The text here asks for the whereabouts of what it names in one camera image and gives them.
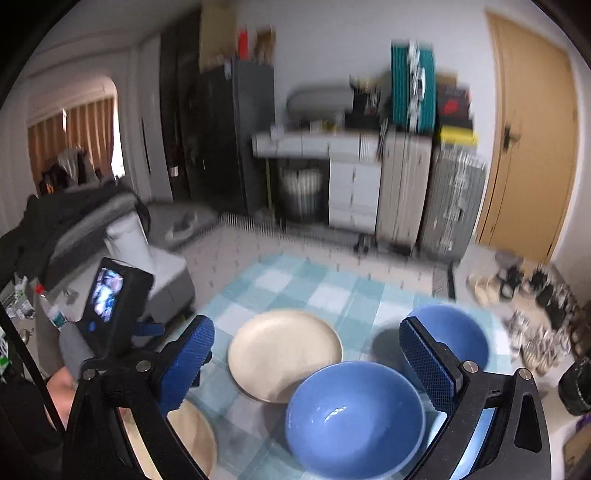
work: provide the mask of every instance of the door frame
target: door frame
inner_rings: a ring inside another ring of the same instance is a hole
[[[476,241],[482,245],[490,245],[493,230],[489,230],[487,232],[487,235],[485,235],[485,229],[487,227],[491,228],[490,223],[492,222],[492,219],[489,220],[489,214],[491,213],[493,194],[495,192],[495,189],[497,189],[497,188],[499,190],[504,189],[505,185],[506,185],[506,179],[503,180],[503,178],[499,178],[499,166],[500,166],[500,161],[501,161],[501,145],[502,145],[502,137],[503,137],[504,116],[505,116],[504,113],[505,112],[504,112],[504,103],[503,103],[503,97],[504,97],[503,59],[501,56],[501,42],[499,39],[499,32],[496,29],[496,26],[500,22],[509,21],[511,23],[514,23],[514,24],[520,26],[524,30],[531,31],[535,35],[538,35],[540,37],[541,37],[541,35],[539,35],[534,30],[520,24],[519,22],[514,21],[513,19],[510,19],[508,17],[504,17],[503,15],[499,15],[495,12],[490,11],[490,10],[486,10],[485,13],[486,13],[486,19],[488,21],[489,32],[491,33],[493,55],[495,57],[496,118],[495,118],[495,137],[494,137],[494,145],[493,145],[493,151],[492,151],[492,161],[491,161],[491,167],[490,167],[488,181],[487,181],[487,185],[486,185],[486,193],[485,193],[485,197],[484,197],[484,202],[482,203],[482,210],[480,212],[480,217],[478,219],[478,225],[476,227]],[[547,38],[545,38],[545,37],[542,37],[542,38],[544,38],[549,43],[552,43]],[[557,46],[554,43],[552,43],[552,45],[554,45],[556,48],[559,48],[560,50],[564,51],[564,49],[562,47]],[[564,206],[563,206],[562,215],[560,216],[560,221],[557,225],[556,232],[555,232],[554,238],[552,240],[552,246],[550,247],[550,250],[548,251],[548,254],[546,255],[546,258],[545,258],[546,263],[548,263],[551,260],[552,255],[554,254],[554,249],[556,248],[556,244],[558,243],[558,238],[559,238],[559,236],[562,232],[562,228],[564,226],[564,219],[566,218],[566,213],[569,209],[570,201],[571,201],[572,194],[573,194],[574,177],[576,174],[577,160],[579,157],[579,141],[580,141],[579,106],[578,106],[579,93],[576,89],[576,84],[574,82],[574,75],[572,73],[572,64],[570,62],[570,56],[568,55],[568,53],[566,51],[565,51],[565,53],[567,55],[567,58],[569,59],[569,66],[570,66],[570,70],[571,70],[571,75],[573,76],[573,86],[574,86],[574,92],[575,92],[575,96],[576,96],[575,108],[576,108],[576,112],[577,112],[577,125],[576,125],[577,141],[576,141],[575,151],[574,151],[574,168],[571,170],[571,173],[570,173],[569,194],[568,194],[568,197],[567,197],[567,199],[564,203]]]

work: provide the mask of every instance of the wooden door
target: wooden door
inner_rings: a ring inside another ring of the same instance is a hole
[[[489,15],[496,53],[496,146],[480,242],[546,262],[570,200],[577,103],[567,53]]]

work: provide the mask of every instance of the laundry basket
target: laundry basket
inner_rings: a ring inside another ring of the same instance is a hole
[[[279,178],[286,213],[294,220],[315,217],[322,203],[322,172],[318,168],[282,168]]]

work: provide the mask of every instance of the teal suitcase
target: teal suitcase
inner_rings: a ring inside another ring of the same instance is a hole
[[[413,133],[435,129],[435,60],[416,42],[392,43],[392,123]]]

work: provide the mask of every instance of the blue bowl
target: blue bowl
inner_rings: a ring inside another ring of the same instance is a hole
[[[285,420],[291,453],[306,469],[336,480],[399,471],[424,433],[417,391],[397,371],[371,362],[318,370],[295,391]]]
[[[426,305],[413,310],[408,316],[418,318],[431,336],[445,343],[458,360],[472,360],[478,367],[486,368],[490,355],[488,341],[480,326],[467,313],[448,305]],[[406,377],[422,391],[423,386],[406,359],[403,365]],[[476,430],[450,480],[458,480],[470,472],[486,437],[493,412],[494,409],[487,409],[480,415]],[[427,444],[433,441],[446,418],[446,414],[439,413],[429,428]]]

